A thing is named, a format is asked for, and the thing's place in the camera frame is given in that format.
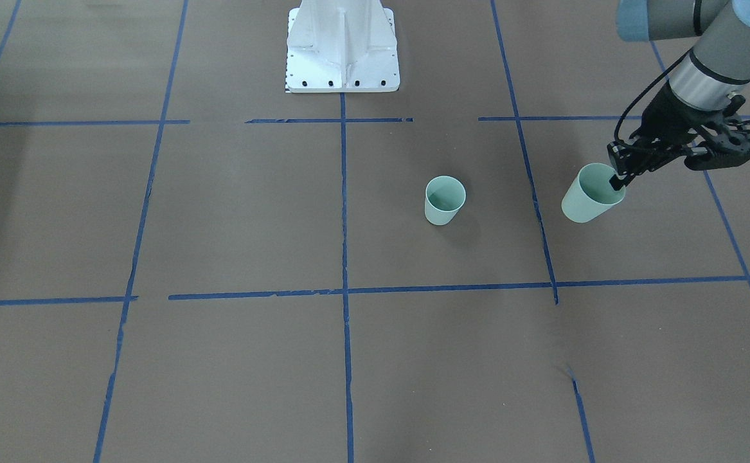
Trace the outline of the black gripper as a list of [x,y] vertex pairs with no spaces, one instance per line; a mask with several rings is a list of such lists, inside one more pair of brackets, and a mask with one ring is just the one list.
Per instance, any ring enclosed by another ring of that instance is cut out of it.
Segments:
[[615,173],[609,179],[613,191],[621,191],[647,171],[655,171],[692,150],[687,147],[706,123],[709,111],[701,111],[680,100],[666,83],[640,117],[640,125],[624,140],[620,129],[625,115],[616,123],[614,139],[607,145]]

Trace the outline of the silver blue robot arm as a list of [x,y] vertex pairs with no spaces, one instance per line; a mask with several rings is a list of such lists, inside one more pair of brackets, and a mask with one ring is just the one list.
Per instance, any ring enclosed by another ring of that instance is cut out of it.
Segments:
[[750,161],[750,120],[739,117],[750,83],[750,1],[621,1],[616,29],[627,42],[693,38],[653,84],[660,87],[627,140],[609,144],[613,190],[682,158],[694,171]]

